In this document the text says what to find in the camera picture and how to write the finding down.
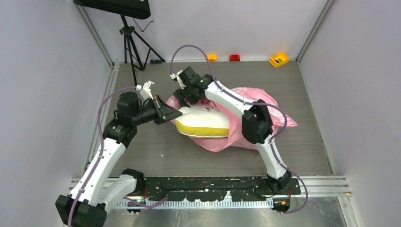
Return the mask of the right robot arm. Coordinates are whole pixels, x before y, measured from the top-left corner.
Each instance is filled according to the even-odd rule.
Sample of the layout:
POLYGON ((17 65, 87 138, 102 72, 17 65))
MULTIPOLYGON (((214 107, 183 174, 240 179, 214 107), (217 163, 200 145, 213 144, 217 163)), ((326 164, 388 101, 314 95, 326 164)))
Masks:
POLYGON ((268 189, 274 194, 282 194, 288 189, 292 173, 277 151, 269 104, 261 99, 253 101, 245 98, 212 75, 201 77, 191 67, 171 73, 170 78, 180 86, 173 95, 182 105, 192 105, 206 98, 239 117, 243 137, 256 146, 264 161, 268 189))

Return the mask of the white yellow-edged pillow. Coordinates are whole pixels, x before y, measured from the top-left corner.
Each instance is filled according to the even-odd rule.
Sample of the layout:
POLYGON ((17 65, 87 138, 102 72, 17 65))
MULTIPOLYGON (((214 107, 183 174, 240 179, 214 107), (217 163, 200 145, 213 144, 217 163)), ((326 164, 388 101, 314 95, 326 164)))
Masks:
POLYGON ((177 130, 193 138, 227 138, 229 118, 216 109, 191 106, 179 109, 182 116, 174 119, 177 130))

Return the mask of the pink floral pillowcase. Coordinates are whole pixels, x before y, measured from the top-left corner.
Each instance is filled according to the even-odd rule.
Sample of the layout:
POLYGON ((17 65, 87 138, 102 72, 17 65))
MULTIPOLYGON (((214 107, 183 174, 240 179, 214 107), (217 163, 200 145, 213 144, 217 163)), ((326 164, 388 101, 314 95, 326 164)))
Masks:
MULTIPOLYGON (((270 112, 270 116, 273 121, 273 132, 277 133, 279 127, 287 126, 287 127, 296 127, 297 123, 290 117, 283 117, 283 115, 276 109, 278 106, 277 101, 270 96, 267 92, 262 89, 252 88, 252 87, 235 87, 232 89, 235 93, 249 98, 253 101, 257 101, 259 99, 264 102, 270 104, 268 110, 270 112)), ((183 106, 178 102, 178 100, 174 96, 170 96, 166 102, 169 106, 173 107, 176 110, 179 110, 183 106)), ((240 117, 232 113, 230 110, 222 106, 221 104, 208 100, 202 99, 199 102, 191 105, 198 107, 205 107, 209 109, 216 109, 224 113, 230 122, 230 131, 229 136, 227 138, 193 138, 190 137, 196 144, 204 148, 205 150, 211 152, 220 152, 228 147, 239 147, 245 149, 256 150, 256 146, 250 142, 248 142, 242 135, 242 121, 240 117)))

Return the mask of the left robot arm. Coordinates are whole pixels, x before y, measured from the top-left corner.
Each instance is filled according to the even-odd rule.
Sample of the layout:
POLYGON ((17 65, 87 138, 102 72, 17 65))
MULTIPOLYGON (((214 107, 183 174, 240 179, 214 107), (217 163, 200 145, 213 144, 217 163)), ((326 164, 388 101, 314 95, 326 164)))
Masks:
POLYGON ((60 195, 55 206, 63 224, 69 227, 102 227, 107 214, 125 196, 141 195, 144 174, 127 168, 117 180, 104 187, 118 159, 137 134, 137 126, 163 124, 182 113, 166 104, 158 95, 140 100, 135 92, 120 94, 113 119, 100 133, 101 143, 88 169, 68 195, 60 195))

